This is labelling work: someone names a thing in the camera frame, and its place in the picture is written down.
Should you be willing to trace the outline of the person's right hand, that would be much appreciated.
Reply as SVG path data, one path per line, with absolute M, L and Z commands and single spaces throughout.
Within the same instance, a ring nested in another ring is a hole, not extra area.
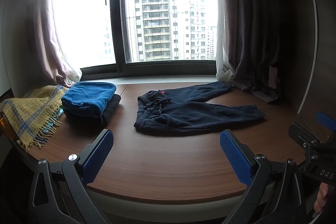
M 330 190 L 329 185 L 322 182 L 319 187 L 317 198 L 314 203 L 314 211 L 316 213 L 320 213 L 321 211 L 323 211 L 327 203 L 327 198 L 329 196 L 329 190 Z

